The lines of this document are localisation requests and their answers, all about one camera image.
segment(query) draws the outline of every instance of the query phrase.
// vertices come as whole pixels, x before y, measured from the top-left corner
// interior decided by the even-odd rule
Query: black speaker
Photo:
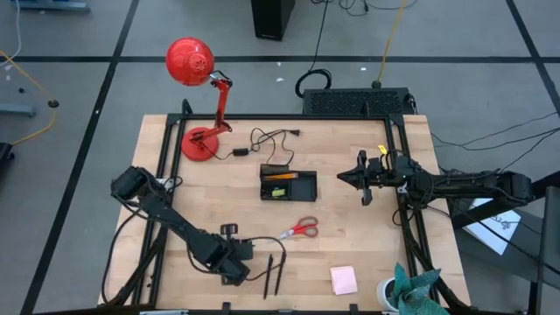
[[[296,0],[251,0],[255,36],[282,40]]]

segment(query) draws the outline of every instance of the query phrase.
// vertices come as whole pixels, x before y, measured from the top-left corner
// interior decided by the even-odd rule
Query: wooden tabletop
[[[380,155],[377,146],[387,145],[383,123],[281,120],[228,122],[234,132],[220,135],[217,153],[220,157],[225,157],[233,148],[248,148],[249,134],[254,127],[265,132],[300,129],[300,136],[288,135],[285,141],[285,146],[296,152],[290,169],[317,171],[317,201],[259,199],[259,166],[266,163],[272,152],[272,144],[266,143],[257,153],[246,157],[230,157],[225,161],[213,158],[197,163],[181,156],[178,175],[184,183],[177,188],[173,207],[197,228],[204,228],[211,233],[219,233],[221,224],[237,223],[240,229],[238,236],[241,238],[276,236],[292,227],[300,218],[314,215],[319,220],[319,236],[297,236],[283,241],[288,258],[279,294],[269,294],[263,300],[264,277],[254,282],[244,282],[239,287],[222,286],[218,276],[204,275],[193,269],[186,257],[185,243],[170,233],[157,307],[220,309],[223,302],[231,302],[234,310],[320,311],[348,310],[349,304],[357,303],[361,311],[380,310],[375,298],[376,285],[393,276],[397,262],[405,268],[407,266],[402,230],[391,221],[391,215],[397,209],[396,193],[390,187],[372,187],[374,201],[370,206],[361,206],[361,192],[338,180],[336,174],[356,166],[359,150],[366,150],[370,157]],[[187,129],[210,127],[213,123],[189,121]],[[425,170],[438,173],[426,117],[408,115],[405,116],[405,123],[411,156]],[[144,117],[133,165],[155,173],[164,129],[164,115]],[[169,176],[172,164],[175,135],[171,137],[166,176]],[[289,155],[281,149],[278,141],[276,154],[270,162],[283,164]],[[447,211],[442,199],[430,205]],[[459,299],[470,304],[451,221],[441,213],[423,213],[434,266],[442,269],[442,278]],[[122,209],[119,225],[129,215]],[[116,242],[107,280],[109,298],[116,294],[138,264],[144,226],[145,221],[134,219]],[[254,259],[246,262],[251,269],[250,276],[266,270],[270,253],[274,254],[276,262],[280,261],[281,251],[277,244],[266,241],[256,243]],[[330,268],[339,266],[354,267],[358,280],[357,293],[344,296],[333,294]],[[276,278],[277,273],[273,271],[269,292],[274,292]],[[149,275],[144,285],[143,301],[147,301]]]

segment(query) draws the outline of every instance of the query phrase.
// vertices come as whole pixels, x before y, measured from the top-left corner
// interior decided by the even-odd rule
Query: pink sticky note
[[[356,283],[356,275],[354,274],[354,267],[336,267],[331,268],[332,290],[334,294],[348,294],[358,291],[358,284]]]

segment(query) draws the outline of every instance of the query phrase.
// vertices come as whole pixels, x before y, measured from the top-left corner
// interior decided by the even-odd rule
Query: yellow cable
[[[395,35],[396,27],[399,25],[399,21],[401,20],[401,16],[403,15],[406,1],[407,0],[402,0],[401,7],[399,8],[398,13],[396,13],[395,22],[393,22],[393,28],[391,28],[391,34],[388,36],[387,44],[385,45],[385,52],[383,53],[383,59],[381,60],[381,70],[379,71],[379,75],[377,76],[377,80],[379,82],[382,81],[383,71],[385,71],[385,59],[387,58],[387,54],[389,53],[389,47],[391,46],[391,41],[393,40],[393,36]]]
[[[23,76],[25,76],[27,79],[29,79],[29,81],[33,82],[33,84],[35,84],[37,86],[37,88],[41,92],[43,92],[43,94],[50,101],[54,101],[54,98],[48,92],[48,90],[46,88],[44,88],[42,85],[40,85],[37,81],[35,81],[29,74],[27,74],[27,72],[24,71],[24,69],[22,69],[20,66],[18,66],[18,64],[15,63],[14,60],[12,60],[5,52],[0,50],[0,54],[3,55],[6,58],[6,60],[8,60],[8,62],[10,62]],[[41,129],[37,132],[34,132],[34,133],[30,134],[29,136],[25,136],[25,137],[17,140],[16,142],[12,143],[11,145],[21,144],[25,140],[29,140],[29,139],[31,139],[35,136],[38,136],[38,135],[42,134],[43,132],[49,130],[54,125],[55,121],[56,121],[56,110],[54,110],[54,108],[51,108],[51,121],[49,122],[49,124],[46,127],[44,127],[43,129]]]
[[[54,125],[55,120],[56,120],[56,110],[54,110],[54,108],[51,108],[51,121],[49,122],[49,124],[46,127],[44,127],[43,129],[41,129],[37,132],[34,132],[34,133],[30,134],[29,136],[24,136],[23,138],[21,138],[21,139],[17,140],[16,142],[12,143],[11,145],[20,144],[25,140],[29,140],[29,139],[31,139],[35,136],[38,136],[38,135],[42,134],[43,132],[49,130]]]

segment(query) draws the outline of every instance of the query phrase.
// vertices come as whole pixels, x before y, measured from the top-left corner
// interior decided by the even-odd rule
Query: white cable
[[[21,31],[19,30],[19,0],[16,0],[16,7],[17,7],[17,13],[16,13],[17,50],[13,55],[11,55],[12,59],[18,56],[19,52],[21,51]],[[2,67],[7,63],[8,60],[0,64],[0,67]]]

